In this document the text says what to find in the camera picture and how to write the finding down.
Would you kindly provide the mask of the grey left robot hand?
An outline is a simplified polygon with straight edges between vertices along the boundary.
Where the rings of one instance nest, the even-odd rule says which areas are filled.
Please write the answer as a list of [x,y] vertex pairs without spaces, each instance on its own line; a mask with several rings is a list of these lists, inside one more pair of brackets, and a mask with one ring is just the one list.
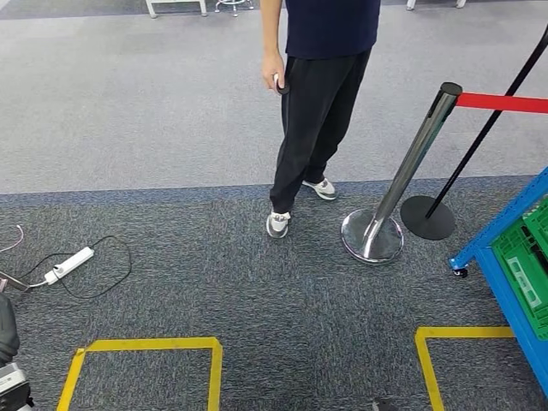
[[18,354],[20,346],[12,304],[1,293],[1,367],[12,362]]

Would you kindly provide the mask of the person's right hand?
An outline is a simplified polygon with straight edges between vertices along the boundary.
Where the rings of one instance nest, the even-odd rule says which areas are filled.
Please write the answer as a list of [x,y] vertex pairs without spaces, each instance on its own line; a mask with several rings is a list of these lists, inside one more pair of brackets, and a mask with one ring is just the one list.
[[262,75],[269,90],[279,92],[285,88],[285,66],[279,51],[263,52]]

